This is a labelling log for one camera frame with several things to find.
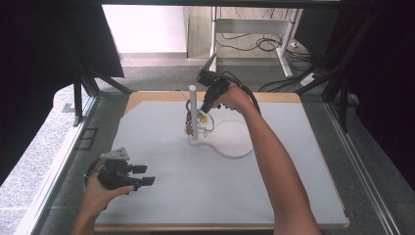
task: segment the black wire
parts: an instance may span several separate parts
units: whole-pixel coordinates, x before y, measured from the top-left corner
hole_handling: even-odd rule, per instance
[[[288,52],[288,53],[291,53],[291,54],[302,55],[302,56],[312,56],[312,54],[310,54],[310,53],[295,52],[295,51],[290,51],[290,50],[288,50],[288,49],[287,49],[287,52]]]
[[[265,18],[265,15],[266,15],[266,13],[269,11],[269,10],[271,10],[270,8],[268,8],[267,10],[266,10],[266,12],[262,15],[262,18],[264,19]]]
[[[306,63],[306,61],[300,60],[300,61],[290,61],[290,67],[292,67],[294,70],[296,71],[306,71],[306,70],[300,70],[299,68],[297,68],[296,66],[294,66],[295,62],[301,62],[301,63]]]
[[[232,74],[230,71],[225,71],[225,72],[223,72],[221,75],[224,75],[224,74],[226,74],[226,73],[228,73],[228,74],[229,74],[229,75],[231,75],[232,77],[234,77],[234,78],[237,78],[237,79],[238,79],[238,77],[236,77],[236,75]]]
[[[284,79],[284,80],[272,81],[272,82],[266,83],[266,84],[262,85],[259,88],[258,92],[261,92],[261,90],[264,89],[267,86],[274,85],[274,84],[278,84],[278,83],[283,83],[283,84],[281,84],[281,85],[279,85],[279,86],[277,86],[277,87],[275,87],[273,89],[270,89],[270,90],[268,90],[266,92],[277,91],[277,90],[279,90],[279,89],[281,89],[283,87],[287,87],[287,86],[289,86],[289,89],[290,89],[291,87],[293,87],[293,85],[297,84],[298,82],[300,82],[301,80],[303,80],[304,78],[306,78],[314,70],[315,70],[315,67],[310,66],[306,71],[304,71],[299,76],[290,77],[290,78],[287,78],[287,79]]]
[[[95,171],[95,166],[100,161],[100,158],[97,158],[86,170],[86,173],[83,177],[83,185],[86,188],[86,183],[88,182],[88,178],[91,176],[92,172]]]
[[[280,42],[278,42],[277,40],[272,39],[272,38],[266,38],[264,36],[259,38],[256,41],[256,46],[254,46],[253,48],[249,48],[249,49],[243,49],[243,48],[238,48],[238,47],[234,47],[234,46],[230,46],[230,45],[224,45],[224,44],[221,44],[220,42],[218,42],[217,39],[215,41],[219,46],[229,47],[229,48],[232,48],[232,49],[235,49],[235,50],[238,50],[238,51],[251,51],[251,50],[254,50],[256,48],[259,48],[262,51],[271,52],[271,51],[274,51],[277,48],[277,46],[273,45],[272,42],[277,43],[277,45],[280,45]],[[272,46],[272,48],[271,49],[266,49],[262,46],[262,43],[269,43]]]
[[[286,16],[284,17],[284,20],[287,19],[287,15],[288,15],[288,11],[290,10],[290,8],[287,8],[287,12],[286,12]]]
[[[237,38],[240,38],[240,37],[245,37],[245,36],[251,35],[250,33],[245,33],[245,34],[235,36],[235,37],[225,37],[224,33],[221,33],[221,34],[222,34],[223,39],[226,39],[226,40],[233,40],[233,39],[237,39]]]
[[[241,16],[239,15],[239,13],[238,13],[238,7],[235,7],[235,12],[236,12],[236,14],[238,15],[238,17],[239,18],[241,18]]]
[[[259,104],[258,104],[258,102],[257,102],[257,100],[256,100],[255,95],[254,95],[254,94],[253,94],[253,92],[250,90],[250,88],[248,88],[248,86],[247,86],[247,85],[245,85],[245,84],[242,84],[242,86],[240,86],[240,87],[241,87],[241,89],[243,89],[245,92],[247,92],[248,96],[250,96],[250,98],[251,98],[251,101],[253,101],[253,104],[254,104],[255,108],[256,108],[256,109],[259,111],[259,113],[260,113]]]
[[[190,99],[186,101],[186,110],[188,113],[190,112],[189,104],[190,104]]]
[[[272,17],[274,16],[274,12],[275,12],[275,8],[273,8],[273,9],[271,10],[271,16],[269,17],[269,19],[272,19]]]

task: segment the small object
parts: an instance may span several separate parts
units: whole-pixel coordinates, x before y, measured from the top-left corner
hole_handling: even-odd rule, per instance
[[[193,136],[193,129],[191,126],[186,125],[186,128],[184,129],[184,131],[186,132],[187,135],[192,135]]]
[[[300,84],[301,86],[305,86],[309,83],[311,83],[314,79],[315,79],[316,74],[314,72],[310,73],[308,76],[305,77],[305,79],[303,79]]]
[[[123,186],[133,185],[134,191],[137,191],[141,186],[151,186],[155,181],[155,177],[132,178],[126,177],[126,173],[136,171],[137,173],[145,173],[146,165],[132,165],[125,161],[107,160],[104,166],[100,169],[98,179],[101,184],[107,189],[113,190]]]
[[[114,159],[114,160],[129,160],[129,156],[126,152],[126,150],[122,147],[110,152],[107,152],[106,154],[102,154],[100,156],[101,159]]]
[[[292,43],[291,43],[291,46],[292,46],[293,48],[298,48],[298,47],[299,47],[299,44],[298,44],[297,42],[292,42]]]
[[[201,118],[201,123],[202,123],[202,124],[206,124],[206,123],[208,123],[208,116],[202,116],[202,118]]]

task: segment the white table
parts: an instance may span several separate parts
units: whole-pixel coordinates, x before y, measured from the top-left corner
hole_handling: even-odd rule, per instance
[[[198,100],[203,96],[199,92]],[[255,93],[255,97],[262,116],[293,158],[319,226],[347,227],[342,201],[299,96]],[[124,147],[130,164],[148,166],[145,174],[135,177],[155,176],[156,181],[113,200],[98,217],[96,231],[273,228],[254,152],[230,160],[208,146],[191,146],[184,131],[185,103],[180,92],[131,95],[113,149]],[[210,114],[216,123],[244,121],[225,109]]]

